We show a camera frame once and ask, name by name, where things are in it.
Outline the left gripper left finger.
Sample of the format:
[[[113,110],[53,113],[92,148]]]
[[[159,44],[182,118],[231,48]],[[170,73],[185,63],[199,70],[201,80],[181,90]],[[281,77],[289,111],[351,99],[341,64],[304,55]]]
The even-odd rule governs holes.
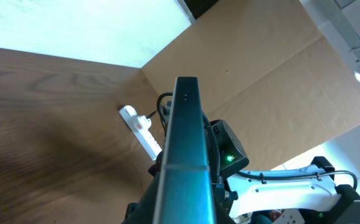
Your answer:
[[[160,174],[156,174],[139,202],[127,205],[122,224],[152,224],[159,180]]]

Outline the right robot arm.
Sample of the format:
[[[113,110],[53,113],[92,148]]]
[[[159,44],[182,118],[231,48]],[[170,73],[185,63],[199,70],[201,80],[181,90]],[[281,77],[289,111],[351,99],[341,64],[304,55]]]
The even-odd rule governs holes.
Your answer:
[[[249,158],[223,120],[204,123],[218,223],[249,218],[258,223],[274,210],[276,223],[360,223],[358,178],[336,170],[323,156],[291,170],[246,170]]]

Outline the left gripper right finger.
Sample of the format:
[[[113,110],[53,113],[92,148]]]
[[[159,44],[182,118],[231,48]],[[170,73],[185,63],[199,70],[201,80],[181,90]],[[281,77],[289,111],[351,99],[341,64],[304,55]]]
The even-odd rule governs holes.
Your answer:
[[[232,191],[228,182],[222,182],[213,187],[213,200],[217,224],[235,224],[229,216],[235,200],[239,198],[236,191]]]

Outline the Galaxy S25 Ultra smartphone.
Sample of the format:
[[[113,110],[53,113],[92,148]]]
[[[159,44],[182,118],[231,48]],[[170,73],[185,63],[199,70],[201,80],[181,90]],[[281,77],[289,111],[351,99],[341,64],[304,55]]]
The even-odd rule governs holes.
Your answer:
[[[216,221],[196,77],[178,77],[175,81],[152,221],[165,224]]]

